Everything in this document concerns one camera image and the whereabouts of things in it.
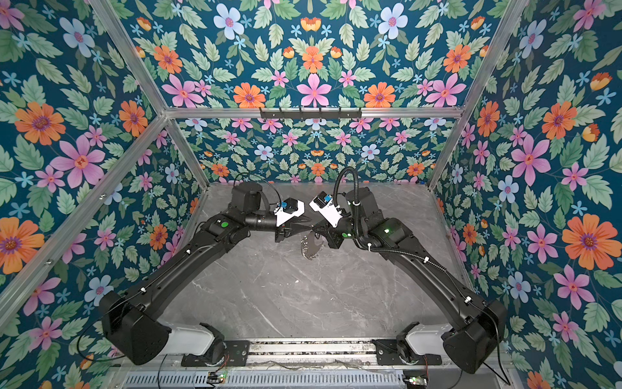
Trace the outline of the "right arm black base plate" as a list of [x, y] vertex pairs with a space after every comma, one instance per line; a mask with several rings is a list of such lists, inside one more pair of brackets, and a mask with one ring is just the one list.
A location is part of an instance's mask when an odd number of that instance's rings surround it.
[[440, 366], [442, 357], [436, 354], [417, 354], [405, 341], [395, 339], [374, 339], [379, 366]]

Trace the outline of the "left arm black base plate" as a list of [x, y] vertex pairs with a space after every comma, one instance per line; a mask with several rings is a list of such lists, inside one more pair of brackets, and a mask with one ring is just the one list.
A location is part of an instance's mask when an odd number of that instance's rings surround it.
[[249, 340], [217, 340], [202, 355], [186, 354], [183, 367], [240, 367], [245, 366], [249, 356]]

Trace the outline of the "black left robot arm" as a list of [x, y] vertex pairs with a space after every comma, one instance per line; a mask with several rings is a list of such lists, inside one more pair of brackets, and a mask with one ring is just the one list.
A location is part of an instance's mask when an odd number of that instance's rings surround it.
[[258, 183], [232, 189], [228, 207], [199, 225], [193, 238], [152, 275], [126, 293], [107, 293], [100, 300], [104, 337], [134, 365], [159, 356], [192, 355], [215, 366], [225, 359], [223, 335], [206, 323], [164, 323], [160, 316], [194, 278], [254, 231], [271, 232], [276, 242], [308, 231], [305, 204], [287, 198], [275, 210], [262, 208]]

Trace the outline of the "steel keyring with red handle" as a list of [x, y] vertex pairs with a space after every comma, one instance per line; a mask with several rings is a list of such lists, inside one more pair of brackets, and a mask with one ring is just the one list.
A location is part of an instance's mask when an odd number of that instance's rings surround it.
[[325, 243], [324, 236], [320, 233], [309, 231], [301, 238], [301, 254], [305, 259], [313, 260], [322, 250]]

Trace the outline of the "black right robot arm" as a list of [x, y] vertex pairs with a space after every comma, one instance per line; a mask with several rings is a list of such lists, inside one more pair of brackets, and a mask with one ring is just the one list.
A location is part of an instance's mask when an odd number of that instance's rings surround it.
[[351, 240], [365, 252], [380, 254], [414, 280], [444, 314], [443, 324], [414, 322], [397, 335], [396, 353], [402, 361], [414, 364], [429, 355], [447, 356], [461, 371], [476, 373], [492, 354], [501, 353], [507, 309], [454, 277], [405, 223], [383, 215], [372, 191], [360, 185], [355, 169], [340, 172], [347, 174], [354, 179], [345, 205], [338, 201], [338, 185], [332, 193], [321, 192], [310, 201], [311, 209], [323, 218], [314, 225], [314, 233], [331, 249]]

